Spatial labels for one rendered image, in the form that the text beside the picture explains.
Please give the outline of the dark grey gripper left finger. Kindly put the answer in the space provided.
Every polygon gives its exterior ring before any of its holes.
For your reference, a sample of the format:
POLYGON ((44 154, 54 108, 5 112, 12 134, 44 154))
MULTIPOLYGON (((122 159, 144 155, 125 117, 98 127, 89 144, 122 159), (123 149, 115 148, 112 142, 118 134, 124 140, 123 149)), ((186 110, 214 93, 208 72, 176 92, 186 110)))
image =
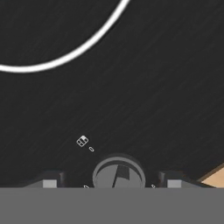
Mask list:
POLYGON ((61 188, 65 186, 65 173, 63 171, 47 171, 23 184, 30 188, 61 188))

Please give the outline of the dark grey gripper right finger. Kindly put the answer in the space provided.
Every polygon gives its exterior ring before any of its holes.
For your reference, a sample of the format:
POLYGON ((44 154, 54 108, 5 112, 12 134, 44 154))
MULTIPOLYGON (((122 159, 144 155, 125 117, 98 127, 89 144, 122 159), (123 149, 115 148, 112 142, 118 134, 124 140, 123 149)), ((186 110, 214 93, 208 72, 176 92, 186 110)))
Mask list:
POLYGON ((158 174, 159 186, 163 188, 191 188, 204 187, 205 185, 197 180, 185 177, 177 171, 161 171, 158 174))

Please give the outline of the dark grey round stove knob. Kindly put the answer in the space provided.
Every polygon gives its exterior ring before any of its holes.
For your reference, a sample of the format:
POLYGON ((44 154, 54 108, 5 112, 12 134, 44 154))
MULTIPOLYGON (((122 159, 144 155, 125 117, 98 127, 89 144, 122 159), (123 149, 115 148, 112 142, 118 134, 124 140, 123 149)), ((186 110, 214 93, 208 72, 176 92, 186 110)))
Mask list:
POLYGON ((102 159, 92 175, 94 188, 145 188, 144 169, 133 157, 112 154, 102 159))

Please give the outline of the black glass hob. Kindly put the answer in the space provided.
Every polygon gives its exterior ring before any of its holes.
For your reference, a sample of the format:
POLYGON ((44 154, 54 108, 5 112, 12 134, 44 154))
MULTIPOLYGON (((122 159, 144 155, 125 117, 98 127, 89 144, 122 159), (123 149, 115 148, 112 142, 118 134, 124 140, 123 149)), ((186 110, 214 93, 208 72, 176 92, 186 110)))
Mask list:
POLYGON ((42 73, 0 72, 0 186, 46 171, 90 183, 135 158, 199 179, 224 163, 224 0, 130 0, 91 50, 42 73))

